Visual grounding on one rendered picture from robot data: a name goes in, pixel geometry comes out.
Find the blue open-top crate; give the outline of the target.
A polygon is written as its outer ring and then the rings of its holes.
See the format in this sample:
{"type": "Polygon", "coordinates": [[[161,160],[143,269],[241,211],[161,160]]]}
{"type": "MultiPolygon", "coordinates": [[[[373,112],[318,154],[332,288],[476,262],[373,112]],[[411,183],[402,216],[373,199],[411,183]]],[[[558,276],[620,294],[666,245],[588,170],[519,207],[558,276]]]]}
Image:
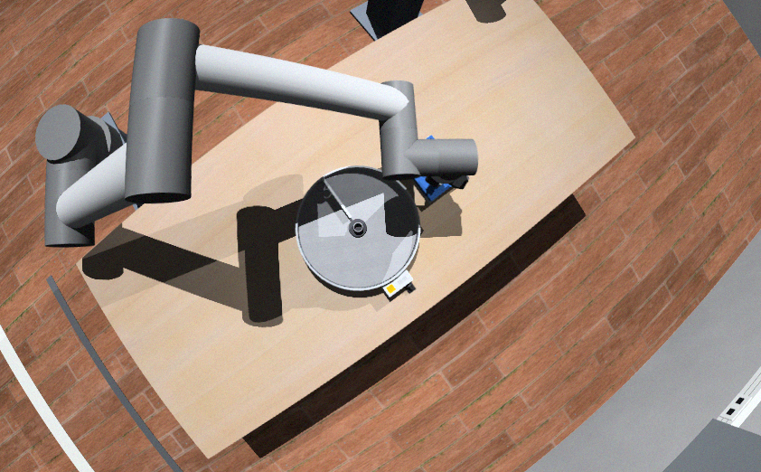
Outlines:
{"type": "Polygon", "coordinates": [[[430,184],[425,182],[425,178],[426,178],[426,176],[421,176],[418,179],[413,179],[413,181],[417,184],[417,186],[422,191],[422,193],[427,198],[429,198],[429,201],[433,201],[440,194],[442,194],[445,190],[447,190],[449,187],[451,187],[450,184],[442,184],[439,187],[433,187],[430,184]]]}

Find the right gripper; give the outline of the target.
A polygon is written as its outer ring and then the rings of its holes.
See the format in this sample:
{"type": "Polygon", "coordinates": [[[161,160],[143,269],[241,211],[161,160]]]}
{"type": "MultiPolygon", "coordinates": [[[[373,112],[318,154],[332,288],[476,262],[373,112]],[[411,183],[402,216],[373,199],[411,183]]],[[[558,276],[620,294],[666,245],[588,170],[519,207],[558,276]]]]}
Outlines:
{"type": "Polygon", "coordinates": [[[431,184],[434,187],[436,187],[436,186],[439,187],[442,184],[450,184],[451,186],[453,186],[456,189],[462,189],[463,190],[465,188],[466,184],[468,183],[469,179],[470,178],[469,178],[468,175],[463,175],[460,178],[457,178],[456,180],[452,180],[452,181],[444,180],[444,179],[440,178],[439,176],[427,176],[425,181],[428,184],[431,184]]]}

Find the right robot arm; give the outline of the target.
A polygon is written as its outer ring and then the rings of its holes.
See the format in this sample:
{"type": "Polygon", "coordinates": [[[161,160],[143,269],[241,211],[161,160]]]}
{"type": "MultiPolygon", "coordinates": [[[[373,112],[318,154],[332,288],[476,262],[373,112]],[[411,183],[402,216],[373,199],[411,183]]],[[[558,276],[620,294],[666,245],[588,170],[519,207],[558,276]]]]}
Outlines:
{"type": "Polygon", "coordinates": [[[124,145],[116,129],[72,106],[60,104],[42,116],[35,143],[47,159],[46,247],[94,246],[96,220],[135,203],[192,197],[196,90],[379,120],[385,180],[476,175],[473,139],[418,139],[409,81],[378,83],[199,39],[199,27],[184,19],[139,28],[124,145]]]}

